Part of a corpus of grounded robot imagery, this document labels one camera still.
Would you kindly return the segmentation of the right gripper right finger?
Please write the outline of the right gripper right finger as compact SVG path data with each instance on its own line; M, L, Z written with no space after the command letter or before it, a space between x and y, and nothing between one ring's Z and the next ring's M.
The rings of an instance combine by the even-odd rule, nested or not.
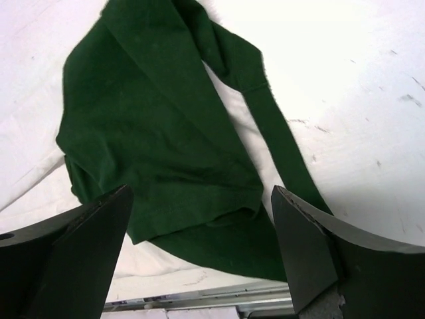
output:
M272 210L299 318L424 317L424 247L362 230L279 186Z

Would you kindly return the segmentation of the white and green t-shirt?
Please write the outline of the white and green t-shirt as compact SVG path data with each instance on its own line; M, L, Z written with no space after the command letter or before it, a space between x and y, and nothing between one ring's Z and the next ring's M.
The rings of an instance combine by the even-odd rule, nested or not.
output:
M128 184L109 300L285 282L275 185L327 209L269 31L216 1L1 2L1 231Z

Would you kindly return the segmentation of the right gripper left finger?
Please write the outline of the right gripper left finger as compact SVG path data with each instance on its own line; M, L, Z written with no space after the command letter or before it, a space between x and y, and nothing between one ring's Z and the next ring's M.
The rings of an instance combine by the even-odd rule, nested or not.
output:
M133 193L122 185L1 234L1 317L101 317L132 205Z

